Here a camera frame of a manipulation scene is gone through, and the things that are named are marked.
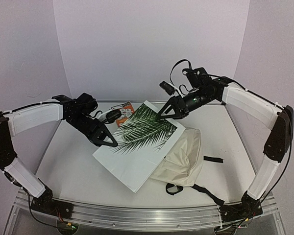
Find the orange comic book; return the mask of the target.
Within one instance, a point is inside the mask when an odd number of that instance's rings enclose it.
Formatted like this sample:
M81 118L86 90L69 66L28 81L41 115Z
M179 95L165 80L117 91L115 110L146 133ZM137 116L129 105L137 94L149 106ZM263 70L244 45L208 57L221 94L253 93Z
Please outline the orange comic book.
M118 127L123 125L135 112L134 107L130 101L111 107L111 110L120 110L121 116L116 120Z

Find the white palm leaf book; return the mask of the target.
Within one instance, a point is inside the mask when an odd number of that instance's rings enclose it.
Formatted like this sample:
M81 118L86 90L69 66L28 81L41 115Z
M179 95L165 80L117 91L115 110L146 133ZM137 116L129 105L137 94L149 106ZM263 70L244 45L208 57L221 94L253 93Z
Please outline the white palm leaf book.
M116 147L101 146L93 157L136 193L185 131L179 122L157 116L159 108L144 101L114 133Z

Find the beige canvas backpack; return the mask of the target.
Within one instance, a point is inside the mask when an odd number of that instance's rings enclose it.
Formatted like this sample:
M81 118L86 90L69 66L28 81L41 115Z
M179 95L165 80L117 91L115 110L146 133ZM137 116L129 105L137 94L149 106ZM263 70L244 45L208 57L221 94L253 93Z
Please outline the beige canvas backpack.
M223 163L221 158L204 156L201 141L198 129L186 128L150 178L166 183L166 193L171 196L187 187L205 193L215 204L223 206L224 200L196 184L205 162Z

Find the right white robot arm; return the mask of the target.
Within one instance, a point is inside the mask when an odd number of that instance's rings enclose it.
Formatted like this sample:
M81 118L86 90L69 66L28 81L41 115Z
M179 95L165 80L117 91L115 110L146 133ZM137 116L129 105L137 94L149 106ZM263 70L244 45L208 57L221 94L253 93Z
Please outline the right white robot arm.
M161 119L183 119L190 112L217 100L232 105L260 121L269 131L263 147L263 160L245 196L258 201L272 181L286 154L291 153L294 134L294 110L284 107L244 88L228 77L215 77L208 74L203 82L185 96L171 97L158 112Z

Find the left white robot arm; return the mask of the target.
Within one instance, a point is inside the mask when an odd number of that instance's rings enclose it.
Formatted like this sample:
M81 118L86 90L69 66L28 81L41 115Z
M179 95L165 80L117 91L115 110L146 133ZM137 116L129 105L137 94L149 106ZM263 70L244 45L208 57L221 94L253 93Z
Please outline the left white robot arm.
M37 205L46 213L56 209L52 192L32 172L38 164L41 141L47 139L60 121L84 135L97 147L118 145L107 125L121 116L120 110L98 111L95 98L83 93L78 98L64 94L9 111L0 110L0 170L14 185L37 198Z

